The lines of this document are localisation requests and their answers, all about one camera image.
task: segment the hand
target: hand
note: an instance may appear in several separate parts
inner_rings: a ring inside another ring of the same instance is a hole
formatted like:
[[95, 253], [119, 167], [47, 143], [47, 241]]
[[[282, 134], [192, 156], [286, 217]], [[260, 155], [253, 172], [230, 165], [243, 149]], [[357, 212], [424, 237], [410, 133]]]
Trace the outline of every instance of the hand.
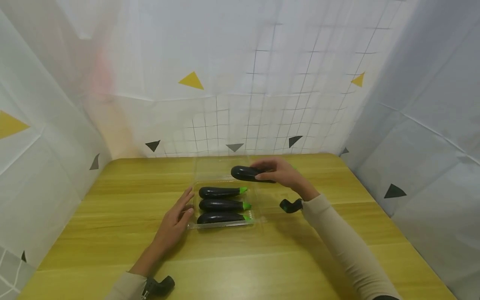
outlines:
[[255, 161], [250, 167], [266, 171], [255, 176], [255, 179], [276, 181], [285, 187], [291, 188], [304, 201], [309, 201], [320, 195], [315, 187], [283, 158], [262, 158]]
[[188, 220], [193, 215], [193, 208], [186, 206], [192, 197], [192, 188], [189, 187], [175, 205], [167, 211], [156, 232], [152, 246], [158, 247], [162, 252], [167, 252], [179, 242], [187, 228]]
[[152, 243], [130, 269], [130, 273], [144, 277], [150, 276], [162, 256], [179, 242], [187, 228], [188, 220], [193, 215], [193, 208], [186, 206], [192, 197], [192, 188], [189, 187], [175, 205], [167, 211]]

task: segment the beige sleeve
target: beige sleeve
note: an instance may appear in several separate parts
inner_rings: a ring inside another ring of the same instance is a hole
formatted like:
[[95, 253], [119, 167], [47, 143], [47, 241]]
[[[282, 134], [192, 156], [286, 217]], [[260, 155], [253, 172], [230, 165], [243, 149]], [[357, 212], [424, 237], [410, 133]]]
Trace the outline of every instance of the beige sleeve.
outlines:
[[115, 282], [105, 300], [140, 300], [147, 278], [125, 272]]
[[303, 202], [302, 213], [340, 262], [362, 300], [373, 300], [378, 296], [401, 299], [367, 244], [324, 195]]

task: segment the left hand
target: left hand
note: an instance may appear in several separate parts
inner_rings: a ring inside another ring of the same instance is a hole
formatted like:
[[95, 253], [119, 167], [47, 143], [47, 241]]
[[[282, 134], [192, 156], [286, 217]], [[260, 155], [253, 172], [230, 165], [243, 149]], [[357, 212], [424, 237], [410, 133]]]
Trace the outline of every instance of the left hand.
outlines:
[[192, 187], [189, 187], [183, 192], [183, 195], [173, 207], [167, 211], [156, 232], [152, 246], [158, 247], [159, 250], [165, 253], [179, 242], [187, 228], [188, 220], [193, 215], [193, 208], [186, 206], [192, 197]]
[[140, 258], [130, 269], [130, 273], [144, 277], [150, 276], [158, 260], [179, 242], [187, 228], [188, 220], [193, 215], [193, 208], [186, 207], [192, 197], [192, 188], [189, 187], [183, 192], [175, 205], [167, 211], [152, 243], [140, 255]]

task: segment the yellow triangle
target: yellow triangle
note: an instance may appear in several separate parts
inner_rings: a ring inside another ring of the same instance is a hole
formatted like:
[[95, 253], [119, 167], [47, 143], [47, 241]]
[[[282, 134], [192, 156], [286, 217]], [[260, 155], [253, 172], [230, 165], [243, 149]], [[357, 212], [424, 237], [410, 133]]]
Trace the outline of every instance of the yellow triangle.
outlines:
[[194, 88], [199, 88], [201, 90], [204, 89], [204, 87], [202, 86], [202, 83], [198, 79], [197, 74], [195, 74], [195, 72], [188, 74], [185, 78], [179, 81], [179, 84], [188, 85]]
[[30, 126], [0, 110], [0, 139], [27, 128], [30, 128]]
[[359, 87], [362, 87], [363, 86], [363, 76], [364, 76], [364, 74], [365, 74], [365, 72], [360, 74], [357, 78], [354, 78], [351, 82], [355, 85], [358, 85]]

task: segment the wood grain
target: wood grain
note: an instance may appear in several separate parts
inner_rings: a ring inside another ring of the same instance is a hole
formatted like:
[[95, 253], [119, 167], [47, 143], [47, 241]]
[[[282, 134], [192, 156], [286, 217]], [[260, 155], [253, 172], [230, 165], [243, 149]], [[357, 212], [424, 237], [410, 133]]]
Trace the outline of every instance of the wood grain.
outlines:
[[[338, 157], [285, 158], [366, 241], [404, 299], [454, 299]], [[111, 162], [19, 299], [102, 299], [192, 182], [192, 162], [192, 158]], [[277, 184], [257, 187], [267, 222], [188, 230], [155, 276], [175, 279], [168, 299], [356, 299], [343, 271], [301, 213], [288, 215], [278, 207], [283, 198], [293, 201], [298, 196]]]

